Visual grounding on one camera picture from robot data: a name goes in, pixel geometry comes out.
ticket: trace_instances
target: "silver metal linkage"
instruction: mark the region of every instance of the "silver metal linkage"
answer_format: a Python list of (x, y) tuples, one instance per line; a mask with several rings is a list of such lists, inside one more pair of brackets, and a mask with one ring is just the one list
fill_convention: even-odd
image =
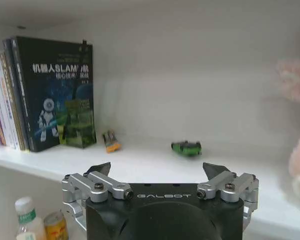
[(107, 190), (112, 193), (115, 199), (131, 199), (134, 196), (130, 185), (124, 182), (118, 182), (111, 177), (108, 177), (98, 171), (93, 171), (89, 173), (88, 179), (94, 183), (103, 183)]
[(78, 173), (69, 174), (62, 180), (63, 204), (84, 232), (87, 232), (87, 223), (83, 208), (87, 198), (101, 203), (108, 199), (108, 191), (115, 199), (128, 200), (133, 197), (128, 183), (118, 182), (98, 171), (90, 172), (87, 177)]
[(220, 191), (220, 198), (229, 203), (244, 201), (243, 230), (251, 221), (252, 212), (258, 208), (259, 180), (253, 174), (243, 173), (236, 177), (230, 171), (224, 171), (210, 181), (197, 185), (199, 199), (213, 199)]

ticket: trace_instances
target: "white bottle cap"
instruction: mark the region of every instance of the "white bottle cap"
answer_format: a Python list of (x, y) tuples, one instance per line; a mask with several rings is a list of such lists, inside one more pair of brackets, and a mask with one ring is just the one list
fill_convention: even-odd
[(35, 208), (34, 202), (29, 196), (22, 197), (15, 201), (14, 207), (18, 215), (28, 214)]

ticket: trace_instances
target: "bottle label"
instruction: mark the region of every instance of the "bottle label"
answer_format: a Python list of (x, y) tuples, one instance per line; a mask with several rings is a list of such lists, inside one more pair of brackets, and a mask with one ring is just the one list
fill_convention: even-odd
[(31, 212), (24, 214), (24, 215), (19, 215), (19, 224), (27, 224), (31, 222), (33, 219), (36, 218), (36, 211), (33, 209)]
[(16, 236), (16, 240), (36, 240), (36, 235), (33, 232), (23, 232)]

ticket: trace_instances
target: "book spine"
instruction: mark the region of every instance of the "book spine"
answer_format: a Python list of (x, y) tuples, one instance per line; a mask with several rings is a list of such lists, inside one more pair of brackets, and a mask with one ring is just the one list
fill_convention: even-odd
[(30, 148), (29, 148), (29, 141), (28, 141), (28, 133), (25, 125), (25, 116), (23, 114), (24, 111), (22, 109), (22, 101), (21, 101), (19, 83), (17, 79), (15, 59), (13, 56), (12, 44), (10, 39), (6, 39), (3, 41), (3, 48), (4, 48), (5, 60), (6, 60), (9, 76), (10, 76), (12, 98), (14, 99), (14, 104), (15, 104), (16, 114), (18, 118), (18, 123), (21, 130), (21, 137), (22, 137), (24, 149), (26, 151), (29, 151)]
[(6, 89), (7, 89), (7, 93), (8, 93), (11, 113), (12, 113), (12, 117), (13, 117), (13, 123), (15, 126), (17, 141), (19, 143), (20, 150), (24, 151), (25, 144), (24, 144), (24, 139), (22, 137), (20, 120), (19, 120), (19, 116), (17, 113), (16, 101), (13, 96), (13, 90), (12, 90), (11, 79), (10, 79), (10, 75), (9, 75), (6, 56), (3, 52), (0, 52), (0, 60), (1, 60), (1, 64), (2, 64), (2, 70), (3, 70), (5, 85), (6, 85)]
[(25, 121), (25, 125), (26, 125), (26, 131), (28, 134), (29, 147), (30, 147), (30, 151), (38, 152), (38, 148), (34, 144), (33, 130), (30, 125), (30, 115), (29, 115), (30, 109), (29, 109), (29, 103), (28, 103), (27, 96), (26, 96), (26, 91), (24, 88), (24, 73), (22, 70), (22, 63), (21, 63), (21, 59), (20, 59), (20, 52), (19, 52), (19, 48), (18, 48), (17, 38), (12, 38), (11, 43), (12, 43), (15, 68), (16, 68), (16, 72), (17, 72), (17, 79), (18, 79), (19, 89), (20, 89), (20, 93), (21, 93), (22, 109), (23, 109), (24, 121)]
[(5, 104), (3, 92), (1, 90), (1, 86), (0, 86), (0, 120), (2, 123), (2, 131), (5, 139), (5, 144), (8, 147), (15, 148), (15, 143), (13, 141), (13, 137), (9, 125), (8, 113), (6, 110), (6, 104)]
[(17, 136), (17, 130), (16, 130), (16, 125), (15, 125), (15, 120), (14, 116), (12, 115), (12, 108), (11, 108), (11, 103), (8, 95), (8, 88), (6, 84), (6, 79), (4, 75), (4, 70), (3, 70), (3, 64), (1, 61), (0, 57), (0, 85), (4, 97), (4, 102), (5, 102), (5, 108), (6, 112), (8, 114), (8, 120), (9, 120), (9, 125), (12, 133), (12, 139), (14, 141), (14, 146), (16, 149), (20, 149), (19, 141), (18, 141), (18, 136)]

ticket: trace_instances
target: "plastic bottle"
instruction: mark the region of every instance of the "plastic bottle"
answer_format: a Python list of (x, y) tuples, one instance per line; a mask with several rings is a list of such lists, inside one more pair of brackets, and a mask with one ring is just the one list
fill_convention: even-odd
[(33, 200), (29, 196), (18, 199), (14, 204), (19, 220), (16, 240), (47, 240), (42, 219), (36, 216)]

